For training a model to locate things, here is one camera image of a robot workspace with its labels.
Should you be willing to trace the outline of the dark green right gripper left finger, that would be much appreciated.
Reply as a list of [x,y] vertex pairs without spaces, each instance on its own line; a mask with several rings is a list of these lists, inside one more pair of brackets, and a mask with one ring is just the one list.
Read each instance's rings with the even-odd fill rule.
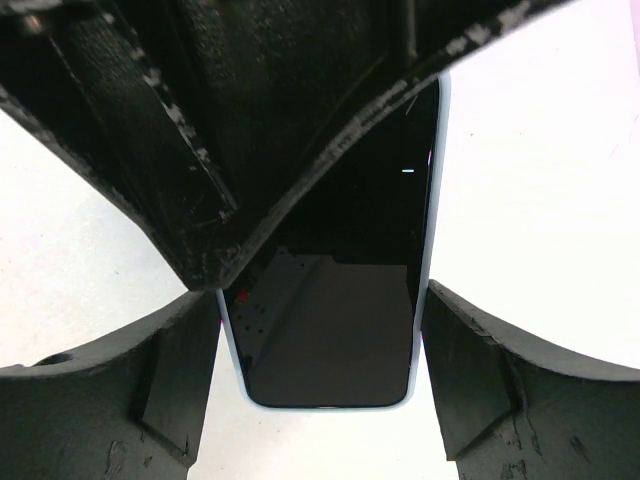
[[1,370],[4,479],[184,479],[220,333],[214,292],[33,366]]

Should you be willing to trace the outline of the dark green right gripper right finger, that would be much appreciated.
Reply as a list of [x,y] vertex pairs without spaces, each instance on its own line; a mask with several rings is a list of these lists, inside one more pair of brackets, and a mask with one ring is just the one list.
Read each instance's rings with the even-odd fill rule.
[[422,333],[460,478],[638,478],[638,370],[548,342],[435,280]]

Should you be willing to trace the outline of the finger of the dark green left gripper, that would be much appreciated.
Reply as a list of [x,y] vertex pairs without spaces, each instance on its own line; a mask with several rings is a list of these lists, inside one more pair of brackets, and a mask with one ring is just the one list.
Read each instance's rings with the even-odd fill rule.
[[1,107],[190,290],[375,125],[550,1],[5,1]]

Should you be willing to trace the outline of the black phone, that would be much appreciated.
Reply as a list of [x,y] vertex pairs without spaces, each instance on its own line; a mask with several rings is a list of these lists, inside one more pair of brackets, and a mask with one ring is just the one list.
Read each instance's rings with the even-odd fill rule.
[[450,103],[442,75],[373,127],[220,292],[249,402],[364,410],[411,396]]

